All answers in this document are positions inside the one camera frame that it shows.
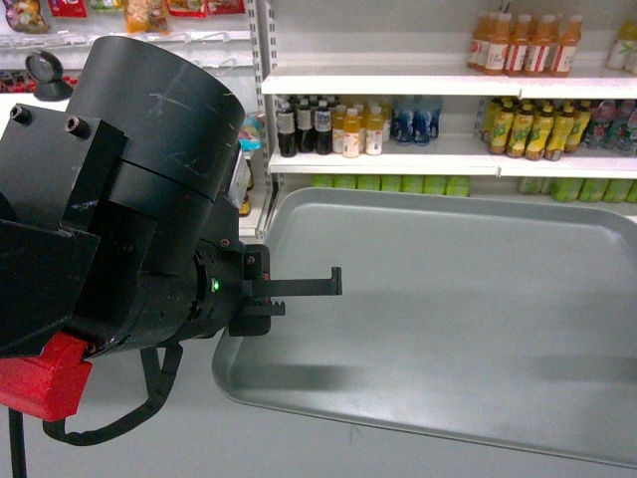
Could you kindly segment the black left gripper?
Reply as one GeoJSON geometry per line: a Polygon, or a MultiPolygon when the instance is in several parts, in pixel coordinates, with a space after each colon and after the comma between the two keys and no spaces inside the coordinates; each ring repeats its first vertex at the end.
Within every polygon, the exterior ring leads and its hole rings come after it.
{"type": "Polygon", "coordinates": [[[342,294],[342,270],[332,267],[327,279],[267,280],[270,252],[262,244],[236,249],[201,241],[193,259],[196,299],[188,316],[188,337],[209,339],[226,329],[232,337],[261,337],[272,317],[286,314],[284,302],[271,298],[318,297],[342,294]]]}

